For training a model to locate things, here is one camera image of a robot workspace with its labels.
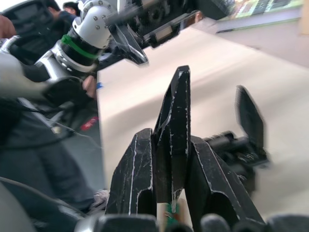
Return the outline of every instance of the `robotic arm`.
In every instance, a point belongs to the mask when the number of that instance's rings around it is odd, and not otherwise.
[[[121,57],[136,64],[148,62],[143,48],[159,46],[178,35],[179,24],[199,9],[204,15],[218,12],[219,19],[229,12],[212,1],[126,0],[117,9],[107,0],[88,0],[81,17],[74,20],[68,34],[29,66],[10,54],[13,37],[0,50],[0,93],[2,97],[48,100],[55,106],[74,99],[83,91],[81,82],[99,69],[98,58],[113,38]]]

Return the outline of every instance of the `green band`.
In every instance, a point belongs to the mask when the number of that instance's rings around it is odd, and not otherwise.
[[[64,35],[61,38],[61,42],[63,44],[66,44],[68,46],[70,46],[71,48],[73,48],[76,52],[78,52],[79,54],[81,54],[84,57],[90,58],[90,59],[96,59],[98,58],[97,55],[93,55],[91,53],[88,53],[86,51],[84,51],[83,49],[81,49],[79,46],[77,46],[73,41],[72,38],[69,35]]]

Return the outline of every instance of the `beige table surface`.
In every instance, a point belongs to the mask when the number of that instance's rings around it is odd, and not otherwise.
[[[273,165],[258,170],[253,201],[262,216],[309,214],[309,70],[188,28],[172,41],[145,50],[150,65],[121,61],[102,70],[98,90],[104,169],[110,184],[134,133],[153,128],[178,66],[191,69],[192,134],[242,131],[235,116],[237,85],[244,85],[267,123]]]

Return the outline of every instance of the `dark hair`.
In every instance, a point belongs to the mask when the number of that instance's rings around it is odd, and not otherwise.
[[[51,7],[56,11],[61,11],[60,7],[58,4],[55,2],[55,0],[46,0],[45,1],[47,7]]]
[[[69,1],[63,4],[63,8],[72,8],[76,12],[76,16],[81,16],[81,10],[78,8],[78,3]]]

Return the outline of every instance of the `red label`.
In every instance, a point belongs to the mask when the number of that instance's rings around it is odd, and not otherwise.
[[[98,121],[98,117],[93,117],[89,121],[87,121],[85,124],[82,125],[81,130],[85,131],[90,129],[96,122]]]

